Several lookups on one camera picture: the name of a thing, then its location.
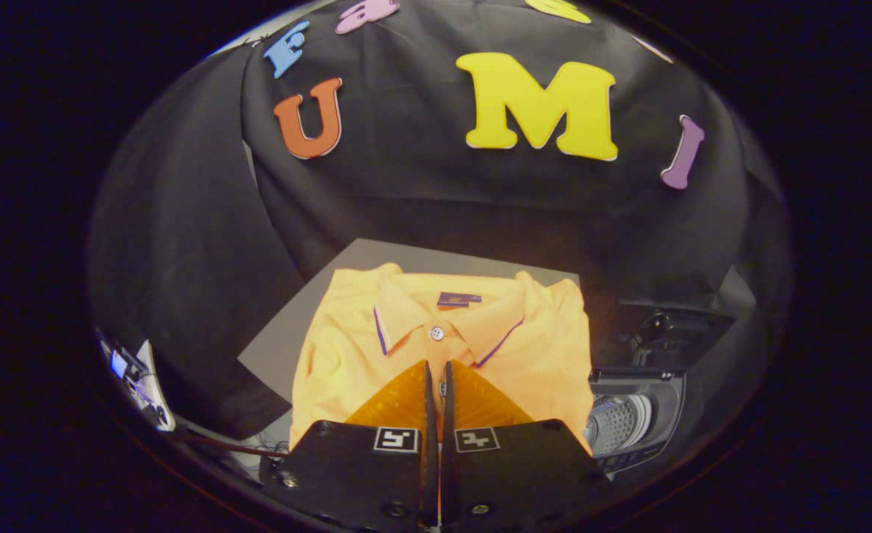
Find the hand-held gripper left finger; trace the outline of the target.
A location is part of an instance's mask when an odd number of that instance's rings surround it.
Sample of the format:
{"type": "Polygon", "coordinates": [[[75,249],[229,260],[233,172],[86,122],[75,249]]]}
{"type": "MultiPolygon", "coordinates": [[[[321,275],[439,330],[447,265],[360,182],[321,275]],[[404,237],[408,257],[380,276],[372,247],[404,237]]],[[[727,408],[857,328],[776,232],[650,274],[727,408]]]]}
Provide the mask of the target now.
{"type": "Polygon", "coordinates": [[[319,420],[280,460],[268,496],[341,531],[438,526],[440,444],[432,371],[413,364],[344,422],[319,420]]]}

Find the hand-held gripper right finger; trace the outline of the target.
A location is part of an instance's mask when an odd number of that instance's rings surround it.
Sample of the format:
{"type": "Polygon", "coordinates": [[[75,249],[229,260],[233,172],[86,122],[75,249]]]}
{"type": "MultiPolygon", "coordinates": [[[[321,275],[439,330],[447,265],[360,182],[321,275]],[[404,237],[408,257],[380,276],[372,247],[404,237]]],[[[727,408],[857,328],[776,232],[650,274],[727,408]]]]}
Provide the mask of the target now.
{"type": "Polygon", "coordinates": [[[463,368],[445,378],[440,530],[555,532],[608,506],[613,483],[563,421],[464,429],[463,368]]]}

